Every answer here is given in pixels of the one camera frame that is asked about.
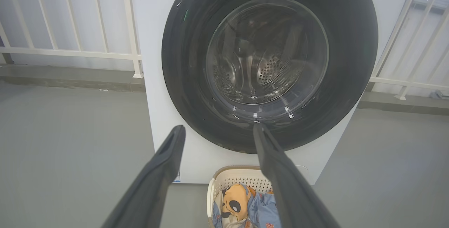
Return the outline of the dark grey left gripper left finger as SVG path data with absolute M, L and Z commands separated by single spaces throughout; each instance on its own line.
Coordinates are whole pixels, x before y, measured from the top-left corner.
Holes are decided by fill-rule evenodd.
M 168 187 L 180 169 L 186 129 L 173 127 L 103 223 L 103 228 L 159 228 Z

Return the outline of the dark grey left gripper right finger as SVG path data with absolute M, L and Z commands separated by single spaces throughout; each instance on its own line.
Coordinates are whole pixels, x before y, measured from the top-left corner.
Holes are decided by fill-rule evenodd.
M 338 222 L 268 128 L 255 123 L 253 137 L 260 169 L 272 184 L 282 227 L 338 228 Z

